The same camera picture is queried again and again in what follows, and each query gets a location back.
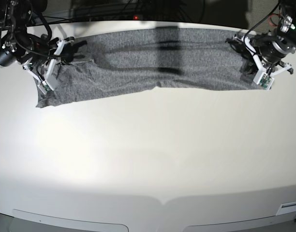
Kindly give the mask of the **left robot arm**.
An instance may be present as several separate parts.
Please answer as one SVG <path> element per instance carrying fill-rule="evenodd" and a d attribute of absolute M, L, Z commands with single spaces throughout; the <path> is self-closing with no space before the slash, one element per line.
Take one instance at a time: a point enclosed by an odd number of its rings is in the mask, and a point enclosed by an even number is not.
<path fill-rule="evenodd" d="M 274 30 L 252 36 L 265 20 L 274 25 Z M 245 59 L 240 71 L 248 82 L 264 85 L 282 72 L 293 74 L 292 66 L 282 59 L 296 51 L 296 0 L 278 1 L 260 22 L 226 42 Z"/>

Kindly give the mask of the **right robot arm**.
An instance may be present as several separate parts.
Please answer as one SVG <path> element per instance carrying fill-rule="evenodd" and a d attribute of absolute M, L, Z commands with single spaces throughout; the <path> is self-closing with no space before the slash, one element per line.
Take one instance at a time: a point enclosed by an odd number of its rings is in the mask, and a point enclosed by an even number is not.
<path fill-rule="evenodd" d="M 84 58 L 78 49 L 86 41 L 75 43 L 74 37 L 52 37 L 52 29 L 43 16 L 45 0 L 0 0 L 0 67 L 17 62 L 22 65 L 44 91 L 54 90 L 57 81 L 52 77 L 57 64 L 68 64 Z M 36 15 L 46 34 L 36 36 L 27 27 Z"/>

